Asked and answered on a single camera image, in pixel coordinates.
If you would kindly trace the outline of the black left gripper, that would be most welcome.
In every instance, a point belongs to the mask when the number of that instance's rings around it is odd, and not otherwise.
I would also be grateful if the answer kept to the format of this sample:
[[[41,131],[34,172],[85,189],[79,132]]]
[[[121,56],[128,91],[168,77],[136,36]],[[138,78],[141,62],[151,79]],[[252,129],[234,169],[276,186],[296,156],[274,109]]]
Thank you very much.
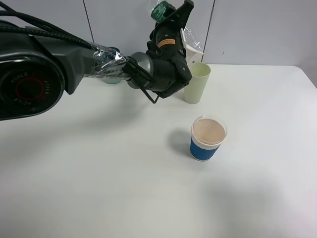
[[[146,56],[150,61],[185,62],[186,51],[182,43],[180,29],[186,27],[194,8],[192,0],[185,0],[179,7],[169,5],[165,12],[165,20],[156,22],[155,28],[147,42]]]

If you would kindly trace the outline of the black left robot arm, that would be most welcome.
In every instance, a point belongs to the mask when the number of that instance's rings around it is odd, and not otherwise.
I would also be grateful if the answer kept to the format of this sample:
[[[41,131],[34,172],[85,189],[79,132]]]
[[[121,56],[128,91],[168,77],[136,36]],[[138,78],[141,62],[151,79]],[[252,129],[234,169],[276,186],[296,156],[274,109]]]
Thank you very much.
[[[183,32],[193,8],[191,0],[179,8],[159,3],[151,13],[156,24],[147,51],[127,57],[2,3],[1,16],[17,17],[29,26],[0,23],[1,120],[48,111],[64,92],[73,94],[85,77],[125,80],[146,96],[173,95],[192,79]]]

